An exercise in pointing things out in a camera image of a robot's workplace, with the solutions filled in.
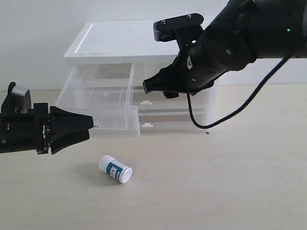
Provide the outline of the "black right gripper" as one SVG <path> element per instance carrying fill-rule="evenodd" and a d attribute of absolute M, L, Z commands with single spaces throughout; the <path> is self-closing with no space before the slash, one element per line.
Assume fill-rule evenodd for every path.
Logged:
<path fill-rule="evenodd" d="M 201 49 L 189 47 L 180 51 L 174 62 L 142 83 L 144 92 L 163 92 L 167 99 L 181 93 L 196 95 L 214 85 L 216 65 Z"/>

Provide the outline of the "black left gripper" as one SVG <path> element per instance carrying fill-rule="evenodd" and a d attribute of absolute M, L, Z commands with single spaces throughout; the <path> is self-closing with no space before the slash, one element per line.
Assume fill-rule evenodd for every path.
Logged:
<path fill-rule="evenodd" d="M 54 155 L 87 141 L 89 129 L 93 127 L 93 118 L 89 115 L 36 103 L 27 113 L 0 114 L 0 152 L 35 150 L 38 155 L 49 152 Z"/>

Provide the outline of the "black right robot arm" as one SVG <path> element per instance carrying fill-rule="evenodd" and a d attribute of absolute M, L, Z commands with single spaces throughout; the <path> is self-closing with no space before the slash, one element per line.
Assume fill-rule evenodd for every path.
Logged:
<path fill-rule="evenodd" d="M 168 99 L 212 87 L 227 72 L 258 59 L 307 56 L 307 3 L 304 0 L 231 0 L 205 28 L 198 13 L 153 24 L 157 42 L 176 41 L 174 61 L 143 81 L 145 93 Z"/>

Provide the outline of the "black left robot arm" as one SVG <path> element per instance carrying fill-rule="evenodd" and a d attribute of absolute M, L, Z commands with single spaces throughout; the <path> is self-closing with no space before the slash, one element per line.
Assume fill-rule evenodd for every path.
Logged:
<path fill-rule="evenodd" d="M 64 111 L 47 103 L 36 103 L 27 113 L 0 114 L 0 152 L 35 150 L 52 155 L 87 141 L 93 118 Z"/>

